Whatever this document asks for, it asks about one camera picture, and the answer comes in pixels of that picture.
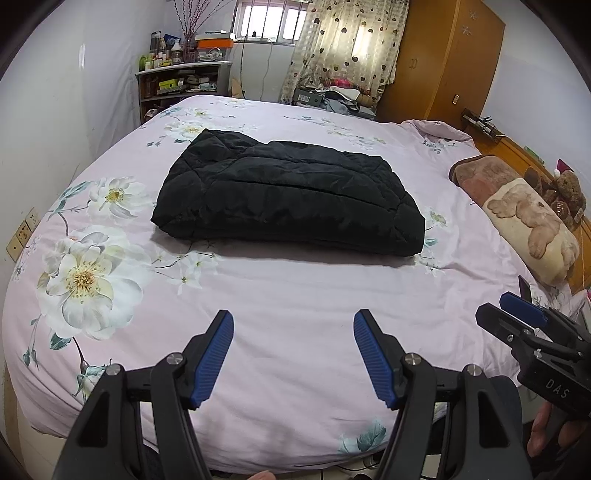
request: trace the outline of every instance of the teddy bear pillow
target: teddy bear pillow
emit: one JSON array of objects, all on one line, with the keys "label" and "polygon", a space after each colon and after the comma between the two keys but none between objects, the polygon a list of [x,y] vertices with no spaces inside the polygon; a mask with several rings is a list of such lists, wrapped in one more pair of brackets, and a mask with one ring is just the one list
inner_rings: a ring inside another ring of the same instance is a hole
[{"label": "teddy bear pillow", "polygon": [[576,238],[509,165],[479,155],[456,163],[450,180],[486,212],[539,282],[557,286],[568,278],[579,256]]}]

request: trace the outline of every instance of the black folded jacket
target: black folded jacket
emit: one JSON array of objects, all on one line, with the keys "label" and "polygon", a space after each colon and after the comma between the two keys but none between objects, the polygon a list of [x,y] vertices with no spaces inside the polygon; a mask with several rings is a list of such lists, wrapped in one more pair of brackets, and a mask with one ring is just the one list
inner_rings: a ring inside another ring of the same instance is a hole
[{"label": "black folded jacket", "polygon": [[169,235],[308,242],[377,254],[423,249],[425,220],[381,157],[204,130],[164,180]]}]

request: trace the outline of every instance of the metal screw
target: metal screw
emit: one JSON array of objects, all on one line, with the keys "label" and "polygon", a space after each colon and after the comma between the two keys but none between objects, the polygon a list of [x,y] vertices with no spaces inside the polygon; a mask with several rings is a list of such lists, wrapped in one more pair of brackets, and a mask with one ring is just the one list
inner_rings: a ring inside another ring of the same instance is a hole
[{"label": "metal screw", "polygon": [[107,367],[107,375],[117,375],[119,372],[121,372],[121,365],[119,364],[111,364]]},{"label": "metal screw", "polygon": [[412,366],[418,365],[422,360],[418,353],[407,353],[404,355],[404,361]]},{"label": "metal screw", "polygon": [[480,368],[478,365],[475,365],[475,364],[468,365],[467,370],[468,370],[468,373],[473,377],[478,377],[478,375],[480,375],[482,373],[482,368]]},{"label": "metal screw", "polygon": [[183,361],[183,354],[182,353],[171,353],[168,357],[166,357],[166,363],[169,365],[178,365],[180,362]]}]

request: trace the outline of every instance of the cable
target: cable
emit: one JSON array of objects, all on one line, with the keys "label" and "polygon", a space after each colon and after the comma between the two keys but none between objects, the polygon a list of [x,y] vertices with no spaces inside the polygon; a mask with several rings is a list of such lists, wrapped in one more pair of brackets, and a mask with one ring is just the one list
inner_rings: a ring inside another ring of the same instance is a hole
[{"label": "cable", "polygon": [[273,52],[273,41],[271,40],[271,48],[269,49],[269,56],[267,57],[267,71],[265,72],[265,76],[262,78],[261,96],[259,98],[259,102],[262,102],[262,94],[265,93],[265,79],[267,78],[267,73],[269,73],[269,61],[271,60],[271,53],[272,52]]},{"label": "cable", "polygon": [[361,470],[367,470],[369,468],[373,468],[374,466],[378,466],[378,465],[379,465],[379,462],[375,463],[373,465],[370,465],[370,466],[364,466],[363,468],[345,468],[344,466],[340,466],[340,465],[335,465],[335,467],[340,468],[341,470],[347,470],[348,472],[360,472]]},{"label": "cable", "polygon": [[245,89],[242,86],[242,60],[244,59],[244,49],[246,48],[246,41],[247,40],[248,40],[248,32],[246,32],[246,37],[244,37],[242,39],[242,52],[240,53],[240,90],[242,91],[242,98],[244,98],[244,99],[246,99],[246,96],[244,95]]}]

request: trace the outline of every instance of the window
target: window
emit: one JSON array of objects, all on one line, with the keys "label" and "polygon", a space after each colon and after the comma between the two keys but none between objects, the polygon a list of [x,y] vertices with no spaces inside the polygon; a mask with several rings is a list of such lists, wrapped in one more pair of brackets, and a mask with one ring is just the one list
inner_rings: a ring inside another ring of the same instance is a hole
[{"label": "window", "polygon": [[295,43],[307,7],[307,0],[238,0],[233,31],[238,38]]}]

